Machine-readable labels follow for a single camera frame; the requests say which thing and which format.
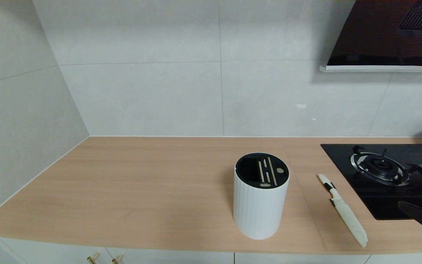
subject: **white knife block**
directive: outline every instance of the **white knife block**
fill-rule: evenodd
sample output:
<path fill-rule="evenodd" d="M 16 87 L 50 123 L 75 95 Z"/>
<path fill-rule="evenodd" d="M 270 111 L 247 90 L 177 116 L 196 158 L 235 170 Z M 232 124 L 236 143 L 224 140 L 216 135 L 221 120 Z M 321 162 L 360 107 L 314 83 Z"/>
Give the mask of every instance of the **white knife block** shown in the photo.
<path fill-rule="evenodd" d="M 280 226 L 289 169 L 266 153 L 241 157 L 234 168 L 234 222 L 251 239 L 267 239 Z"/>

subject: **black glass cooktop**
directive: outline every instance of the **black glass cooktop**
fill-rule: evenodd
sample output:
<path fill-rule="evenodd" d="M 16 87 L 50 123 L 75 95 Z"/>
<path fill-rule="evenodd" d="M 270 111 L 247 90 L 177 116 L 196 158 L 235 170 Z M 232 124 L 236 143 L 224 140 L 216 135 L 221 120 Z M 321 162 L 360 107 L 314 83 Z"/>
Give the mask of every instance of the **black glass cooktop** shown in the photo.
<path fill-rule="evenodd" d="M 410 219 L 398 201 L 422 207 L 422 144 L 321 146 L 375 219 Z"/>

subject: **wooden cabinet handle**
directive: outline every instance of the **wooden cabinet handle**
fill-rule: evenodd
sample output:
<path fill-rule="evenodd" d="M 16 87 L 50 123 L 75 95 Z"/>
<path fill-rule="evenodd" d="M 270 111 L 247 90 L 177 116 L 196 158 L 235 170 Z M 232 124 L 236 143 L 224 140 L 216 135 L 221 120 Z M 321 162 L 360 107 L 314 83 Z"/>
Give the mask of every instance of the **wooden cabinet handle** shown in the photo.
<path fill-rule="evenodd" d="M 99 253 L 97 252 L 97 254 L 95 254 L 95 256 L 94 257 L 87 257 L 87 262 L 89 262 L 89 264 L 97 264 L 96 262 L 95 262 L 95 260 L 97 259 L 97 257 L 99 256 Z"/>
<path fill-rule="evenodd" d="M 112 264 L 120 264 L 120 261 L 122 260 L 123 254 L 121 254 L 118 259 L 112 259 Z"/>

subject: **wall tile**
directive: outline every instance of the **wall tile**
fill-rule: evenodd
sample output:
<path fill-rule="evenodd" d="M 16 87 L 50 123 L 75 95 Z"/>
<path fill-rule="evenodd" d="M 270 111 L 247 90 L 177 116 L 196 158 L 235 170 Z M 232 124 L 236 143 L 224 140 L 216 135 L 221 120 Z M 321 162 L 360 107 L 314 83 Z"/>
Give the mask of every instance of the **wall tile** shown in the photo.
<path fill-rule="evenodd" d="M 35 1 L 60 65 L 218 61 L 217 0 Z"/>
<path fill-rule="evenodd" d="M 220 0 L 222 60 L 328 60 L 353 4 Z"/>
<path fill-rule="evenodd" d="M 0 79 L 54 65 L 32 1 L 0 1 Z"/>
<path fill-rule="evenodd" d="M 366 136 L 390 73 L 321 73 L 321 63 L 223 62 L 224 135 Z"/>
<path fill-rule="evenodd" d="M 369 136 L 422 137 L 422 73 L 394 73 Z"/>
<path fill-rule="evenodd" d="M 61 66 L 92 136 L 222 136 L 219 62 Z"/>
<path fill-rule="evenodd" d="M 87 136 L 57 66 L 0 80 L 0 205 Z"/>

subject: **kitchen counter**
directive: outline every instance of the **kitchen counter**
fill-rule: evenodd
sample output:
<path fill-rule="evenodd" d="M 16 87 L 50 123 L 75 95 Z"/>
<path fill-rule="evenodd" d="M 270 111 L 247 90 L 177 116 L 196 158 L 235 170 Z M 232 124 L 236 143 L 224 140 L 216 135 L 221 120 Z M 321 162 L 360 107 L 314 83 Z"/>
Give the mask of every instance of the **kitchen counter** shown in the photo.
<path fill-rule="evenodd" d="M 393 137 L 90 137 L 0 207 L 0 236 L 63 244 L 294 254 L 422 252 L 422 225 L 375 220 L 321 143 L 422 143 Z M 291 176 L 277 233 L 233 222 L 233 167 L 268 152 Z M 325 174 L 364 226 L 361 248 L 316 178 Z"/>

